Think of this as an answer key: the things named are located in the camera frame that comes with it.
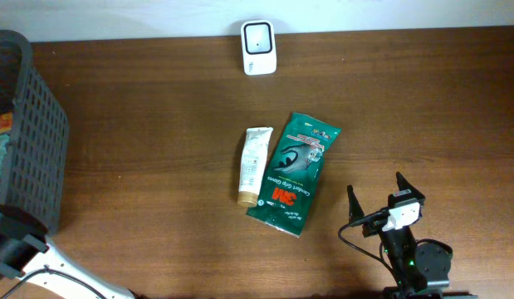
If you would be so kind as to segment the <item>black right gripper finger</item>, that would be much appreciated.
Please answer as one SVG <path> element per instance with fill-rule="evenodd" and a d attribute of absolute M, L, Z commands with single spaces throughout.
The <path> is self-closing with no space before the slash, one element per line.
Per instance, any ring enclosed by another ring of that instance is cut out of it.
<path fill-rule="evenodd" d="M 347 186 L 347 196 L 349 201 L 349 223 L 354 223 L 365 217 L 365 213 L 360 206 L 360 202 L 357 199 L 353 186 Z"/>
<path fill-rule="evenodd" d="M 413 195 L 421 195 L 421 193 L 400 172 L 396 173 L 396 179 L 399 191 L 409 190 Z"/>

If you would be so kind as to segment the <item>green 3M gloves package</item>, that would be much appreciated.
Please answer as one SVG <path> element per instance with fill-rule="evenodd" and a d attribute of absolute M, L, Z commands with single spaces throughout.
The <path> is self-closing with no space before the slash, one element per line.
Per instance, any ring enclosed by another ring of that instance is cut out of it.
<path fill-rule="evenodd" d="M 257 205 L 247 216 L 301 236 L 325 164 L 325 155 L 341 129 L 314 117 L 293 113 L 264 171 Z"/>

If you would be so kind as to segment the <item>cream lotion tube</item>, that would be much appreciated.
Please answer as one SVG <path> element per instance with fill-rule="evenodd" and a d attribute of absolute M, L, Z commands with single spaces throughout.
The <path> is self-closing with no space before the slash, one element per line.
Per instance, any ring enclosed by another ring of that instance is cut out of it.
<path fill-rule="evenodd" d="M 243 207 L 254 208 L 257 206 L 272 132 L 272 127 L 256 127 L 246 130 L 237 196 L 237 203 Z"/>

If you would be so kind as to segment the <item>orange tissue pack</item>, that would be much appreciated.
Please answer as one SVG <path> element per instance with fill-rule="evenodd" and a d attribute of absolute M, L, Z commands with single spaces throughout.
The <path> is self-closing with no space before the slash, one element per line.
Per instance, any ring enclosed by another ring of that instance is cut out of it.
<path fill-rule="evenodd" d="M 8 112 L 0 115 L 0 135 L 7 134 L 12 129 L 13 113 Z"/>

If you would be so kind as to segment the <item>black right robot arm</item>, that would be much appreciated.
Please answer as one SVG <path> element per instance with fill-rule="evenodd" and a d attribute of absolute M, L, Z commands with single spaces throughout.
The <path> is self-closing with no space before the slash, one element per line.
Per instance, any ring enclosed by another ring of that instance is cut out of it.
<path fill-rule="evenodd" d="M 396 174 L 399 191 L 388 196 L 387 205 L 365 214 L 354 189 L 347 187 L 349 222 L 338 231 L 339 239 L 351 248 L 382 263 L 396 285 L 382 291 L 383 298 L 474 298 L 469 292 L 447 292 L 450 285 L 453 249 L 431 238 L 417 239 L 411 226 L 422 218 L 425 195 L 400 172 Z M 364 237 L 380 238 L 379 253 L 347 241 L 347 228 L 362 227 Z"/>

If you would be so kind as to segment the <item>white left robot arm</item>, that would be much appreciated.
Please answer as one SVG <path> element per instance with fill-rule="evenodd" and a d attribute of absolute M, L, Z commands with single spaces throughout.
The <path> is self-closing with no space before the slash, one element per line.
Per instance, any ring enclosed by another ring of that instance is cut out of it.
<path fill-rule="evenodd" d="M 17 279 L 3 297 L 27 283 L 63 298 L 137 298 L 70 259 L 47 236 L 47 228 L 19 208 L 0 205 L 0 280 Z"/>

